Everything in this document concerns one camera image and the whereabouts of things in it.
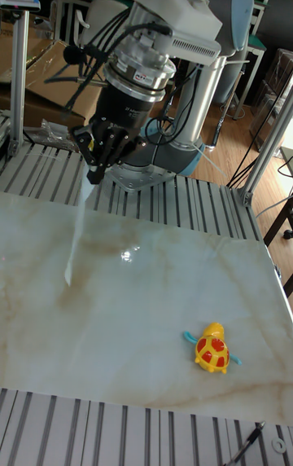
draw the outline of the metal grating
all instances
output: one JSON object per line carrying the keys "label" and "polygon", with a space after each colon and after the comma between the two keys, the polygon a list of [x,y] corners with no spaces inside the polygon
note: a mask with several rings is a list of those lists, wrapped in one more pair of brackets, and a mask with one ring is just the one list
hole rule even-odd
{"label": "metal grating", "polygon": [[[0,191],[76,205],[81,167],[77,153],[25,143],[2,171]],[[243,207],[235,190],[191,178],[175,177],[130,194],[106,176],[87,207],[240,240],[261,240],[253,212]]]}
{"label": "metal grating", "polygon": [[[3,389],[1,466],[222,466],[254,423]],[[273,439],[286,444],[282,455]],[[293,428],[267,424],[241,464],[293,465]]]}

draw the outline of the toy turtle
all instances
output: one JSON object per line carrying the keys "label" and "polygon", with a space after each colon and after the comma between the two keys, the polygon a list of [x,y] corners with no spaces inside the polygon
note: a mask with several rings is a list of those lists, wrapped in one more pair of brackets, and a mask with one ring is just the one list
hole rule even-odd
{"label": "toy turtle", "polygon": [[226,374],[231,359],[238,365],[242,365],[239,358],[230,354],[224,341],[224,328],[219,323],[208,325],[198,340],[189,332],[184,332],[184,337],[190,343],[195,343],[195,362],[204,370],[211,373],[221,371]]}

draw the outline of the black cable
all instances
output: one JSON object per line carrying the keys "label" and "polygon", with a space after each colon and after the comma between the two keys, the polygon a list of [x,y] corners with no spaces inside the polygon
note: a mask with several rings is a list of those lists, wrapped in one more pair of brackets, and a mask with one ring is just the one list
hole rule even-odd
{"label": "black cable", "polygon": [[245,180],[245,178],[248,177],[248,175],[250,173],[250,170],[252,169],[252,167],[256,163],[256,160],[257,160],[257,158],[242,171],[242,173],[236,178],[236,180],[234,180],[233,187],[234,186],[238,187],[240,185],[240,183],[242,183],[243,180]]}
{"label": "black cable", "polygon": [[90,46],[93,44],[93,42],[100,36],[101,33],[103,33],[109,26],[112,24],[115,24],[116,21],[126,12],[129,11],[129,8],[126,8],[125,10],[121,11],[119,14],[115,15],[111,20],[109,20],[87,43],[87,46]]}
{"label": "black cable", "polygon": [[285,174],[282,171],[280,171],[280,169],[282,169],[282,167],[285,167],[286,165],[289,165],[292,159],[293,159],[293,156],[291,156],[291,158],[289,158],[288,162],[285,162],[285,164],[280,165],[280,167],[277,169],[277,172],[280,173],[282,176],[287,176],[288,178],[293,178],[292,174]]}
{"label": "black cable", "polygon": [[177,131],[177,129],[175,129],[175,134],[172,134],[172,135],[169,135],[171,136],[171,139],[170,140],[166,140],[165,142],[162,142],[162,138],[164,137],[163,135],[161,136],[159,142],[153,142],[150,137],[147,135],[147,129],[148,127],[150,126],[150,123],[153,122],[153,120],[157,120],[156,118],[155,119],[151,119],[151,121],[149,121],[147,124],[146,124],[146,129],[145,129],[145,135],[146,135],[146,140],[148,141],[148,143],[150,143],[151,145],[153,146],[166,146],[168,145],[169,143],[173,142],[178,136],[179,134],[184,130],[185,126],[186,126],[186,123],[190,117],[190,113],[191,113],[191,109],[192,109],[192,104],[194,102],[194,99],[195,99],[195,92],[196,92],[196,87],[197,87],[197,82],[198,82],[198,77],[195,77],[195,83],[194,83],[194,87],[193,87],[193,91],[192,91],[192,95],[191,95],[191,98],[190,98],[190,101],[188,102],[188,104],[182,109],[181,111],[181,114],[180,116],[178,117],[177,119],[177,126],[178,126],[178,123],[184,113],[184,111],[188,108],[189,106],[189,110],[188,110],[188,113],[186,114],[186,118],[181,126],[181,128],[179,129],[179,131]]}
{"label": "black cable", "polygon": [[32,137],[30,137],[29,134],[25,130],[23,130],[23,133],[24,133],[25,138],[27,138],[28,141],[34,146],[35,142],[33,141]]}
{"label": "black cable", "polygon": [[240,178],[243,177],[244,174],[248,173],[248,171],[250,169],[252,169],[252,167],[256,163],[256,160],[257,160],[257,158],[253,162],[251,162],[247,167],[245,167],[242,171],[240,171],[240,173],[237,174],[237,176],[235,177],[233,183],[231,185],[229,185],[229,188],[231,188],[233,185],[235,185],[240,180]]}
{"label": "black cable", "polygon": [[[100,41],[98,42],[97,48],[100,47],[100,45],[102,44],[103,40],[106,38],[107,34],[111,32],[111,30],[113,29],[113,27],[114,27],[115,25],[116,25],[115,30],[119,29],[119,27],[120,27],[120,26],[126,21],[126,19],[129,17],[129,13],[130,13],[130,8],[127,8],[126,10],[123,10],[120,14],[118,14],[118,15],[116,16],[115,22],[112,23],[112,26],[111,26],[111,27],[105,32],[105,34],[101,37]],[[85,68],[84,77],[87,76],[87,74],[88,74],[88,72],[89,72],[89,70],[90,70],[90,66],[91,66],[91,64],[92,64],[92,62],[93,62],[93,59],[94,59],[94,57],[90,57],[90,60],[89,60],[87,66],[86,66],[86,68]]]}
{"label": "black cable", "polygon": [[129,13],[127,13],[115,26],[115,28],[110,33],[109,37],[107,38],[105,44],[103,45],[103,51],[106,51],[107,46],[110,44],[113,37],[115,37],[116,33],[118,32],[119,28],[124,24],[124,22],[129,18]]}
{"label": "black cable", "polygon": [[103,41],[106,40],[107,35],[113,30],[113,28],[116,27],[116,26],[118,26],[118,28],[119,28],[122,21],[124,22],[126,19],[128,19],[128,17],[129,17],[129,11],[127,11],[127,12],[125,11],[123,15],[118,15],[118,19],[116,19],[116,21],[111,24],[111,27],[106,30],[106,32],[101,36],[100,40],[98,41],[98,44],[96,46],[96,48],[98,48],[98,50],[101,49]]}
{"label": "black cable", "polygon": [[101,66],[107,61],[109,58],[109,55],[117,48],[117,46],[123,41],[128,35],[130,35],[133,32],[138,31],[139,29],[149,29],[151,31],[159,32],[162,33],[163,35],[170,35],[172,34],[172,30],[168,26],[162,26],[161,24],[155,24],[155,23],[147,23],[147,24],[136,24],[135,26],[129,26],[110,46],[110,48],[107,50],[107,52],[103,52],[104,55],[101,55],[101,58],[96,60],[94,63],[94,66],[90,70],[89,75],[87,78],[81,83],[79,86],[78,90],[75,92],[75,94],[68,100],[65,109],[67,111],[71,111],[75,102],[77,101],[77,98],[80,96],[82,91],[88,86],[90,81],[94,78],[95,73],[101,68]]}
{"label": "black cable", "polygon": [[256,138],[257,138],[258,134],[260,133],[260,131],[261,131],[262,128],[264,127],[265,122],[266,122],[266,121],[269,119],[269,117],[271,116],[271,114],[272,114],[272,112],[273,112],[273,109],[274,109],[275,105],[277,104],[278,100],[282,97],[282,95],[283,95],[285,89],[286,89],[286,87],[284,87],[284,88],[282,89],[282,91],[280,91],[280,93],[278,94],[278,96],[277,96],[277,98],[276,98],[276,100],[275,100],[275,103],[274,103],[272,109],[270,109],[270,111],[268,112],[268,114],[267,114],[266,117],[264,118],[263,122],[261,123],[259,129],[256,131],[256,134],[254,135],[254,137],[253,137],[253,139],[252,139],[252,141],[251,141],[251,144],[250,144],[249,148],[247,149],[247,151],[246,151],[244,157],[242,158],[240,164],[238,165],[238,168],[237,168],[236,171],[234,172],[233,177],[232,177],[232,178],[230,179],[230,181],[227,183],[227,187],[231,187],[231,186],[233,185],[233,183],[234,183],[234,180],[238,177],[238,171],[239,171],[240,167],[242,166],[243,162],[246,160],[247,155],[248,155],[248,153],[250,152],[250,150],[251,150],[251,148],[252,148],[254,142],[256,141]]}
{"label": "black cable", "polygon": [[169,102],[170,100],[173,98],[173,96],[179,91],[182,89],[182,87],[196,74],[197,70],[199,69],[199,66],[195,66],[195,68],[190,72],[189,75],[187,75],[187,77],[184,79],[184,81],[182,81],[179,86],[177,86],[173,91],[171,91],[171,93],[169,94],[166,102],[164,103],[164,106],[162,108],[162,111],[160,112],[160,115],[161,116],[164,116],[165,113],[166,113],[166,109],[169,105]]}

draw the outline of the marble surface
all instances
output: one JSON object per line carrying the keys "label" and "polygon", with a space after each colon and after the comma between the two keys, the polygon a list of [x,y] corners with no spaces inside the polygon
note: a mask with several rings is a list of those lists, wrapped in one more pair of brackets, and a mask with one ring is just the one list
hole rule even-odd
{"label": "marble surface", "polygon": [[[0,384],[293,424],[293,325],[263,244],[0,194]],[[211,321],[243,366],[194,363]]]}

